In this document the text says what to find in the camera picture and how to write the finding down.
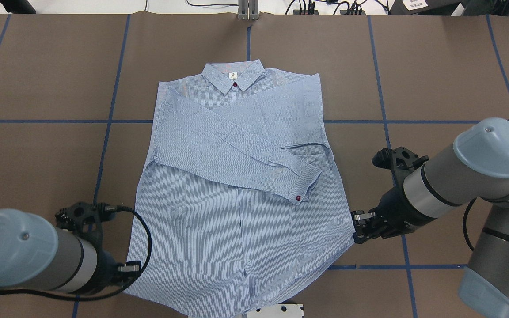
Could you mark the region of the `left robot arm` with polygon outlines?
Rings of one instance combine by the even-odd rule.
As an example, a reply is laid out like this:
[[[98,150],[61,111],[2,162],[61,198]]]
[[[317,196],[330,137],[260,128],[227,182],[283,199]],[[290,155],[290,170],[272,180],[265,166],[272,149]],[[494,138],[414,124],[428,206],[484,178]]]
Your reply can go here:
[[[31,294],[95,301],[119,294],[146,265],[117,262],[103,249],[103,222],[135,211],[78,202],[55,214],[55,224],[18,209],[0,209],[0,296]]]

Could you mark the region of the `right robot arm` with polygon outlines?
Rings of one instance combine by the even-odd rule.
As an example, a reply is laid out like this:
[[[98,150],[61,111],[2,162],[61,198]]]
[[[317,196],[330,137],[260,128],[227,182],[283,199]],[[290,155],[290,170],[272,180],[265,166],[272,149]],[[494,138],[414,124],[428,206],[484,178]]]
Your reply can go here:
[[[489,117],[429,158],[384,148],[374,166],[394,187],[369,211],[353,211],[354,240],[398,237],[481,198],[491,211],[459,286],[459,298],[487,318],[509,318],[509,120]]]

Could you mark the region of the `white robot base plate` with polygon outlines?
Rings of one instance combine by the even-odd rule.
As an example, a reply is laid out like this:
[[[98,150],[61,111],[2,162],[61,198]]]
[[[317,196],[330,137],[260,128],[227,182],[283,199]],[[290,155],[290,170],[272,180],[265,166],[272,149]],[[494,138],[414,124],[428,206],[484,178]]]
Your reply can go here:
[[[297,303],[280,303],[239,314],[237,318],[304,318],[304,306]]]

